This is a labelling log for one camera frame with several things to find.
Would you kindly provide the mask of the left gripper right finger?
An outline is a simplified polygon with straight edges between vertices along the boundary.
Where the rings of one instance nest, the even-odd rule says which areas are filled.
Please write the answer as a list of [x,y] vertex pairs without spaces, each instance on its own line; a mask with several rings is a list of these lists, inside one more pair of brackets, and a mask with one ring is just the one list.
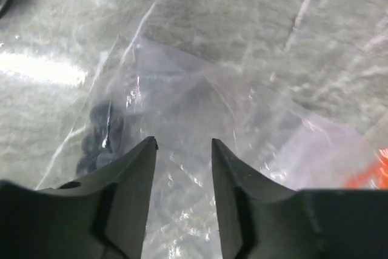
[[385,190],[291,190],[212,140],[224,258],[386,258]]

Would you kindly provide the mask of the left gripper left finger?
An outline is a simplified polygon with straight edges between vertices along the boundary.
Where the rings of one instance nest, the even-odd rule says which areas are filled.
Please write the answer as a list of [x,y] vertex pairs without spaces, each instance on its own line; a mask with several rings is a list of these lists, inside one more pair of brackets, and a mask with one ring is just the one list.
[[158,144],[54,189],[1,181],[2,258],[140,258]]

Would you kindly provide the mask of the dark fake grapes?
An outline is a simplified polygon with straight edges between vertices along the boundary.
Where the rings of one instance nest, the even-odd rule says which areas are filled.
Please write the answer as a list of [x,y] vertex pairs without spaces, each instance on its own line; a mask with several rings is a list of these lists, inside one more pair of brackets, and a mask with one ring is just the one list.
[[88,175],[116,160],[119,153],[124,118],[112,101],[96,104],[90,111],[91,131],[82,139],[83,157],[76,176]]

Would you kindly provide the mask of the clear zip top bag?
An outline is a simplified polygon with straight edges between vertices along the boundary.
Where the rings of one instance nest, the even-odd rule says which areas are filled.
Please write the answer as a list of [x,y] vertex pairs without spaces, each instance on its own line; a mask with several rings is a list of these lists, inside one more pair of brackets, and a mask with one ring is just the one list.
[[82,178],[76,167],[83,157],[82,139],[92,129],[90,111],[112,101],[124,118],[117,159],[147,137],[158,144],[140,258],[224,258],[213,139],[291,190],[387,192],[387,168],[381,161],[387,143],[374,147],[353,126],[173,47],[142,37],[126,57],[123,51],[124,39],[118,38],[75,56],[85,74],[64,85],[75,102],[56,108],[71,130],[37,188],[58,188]]

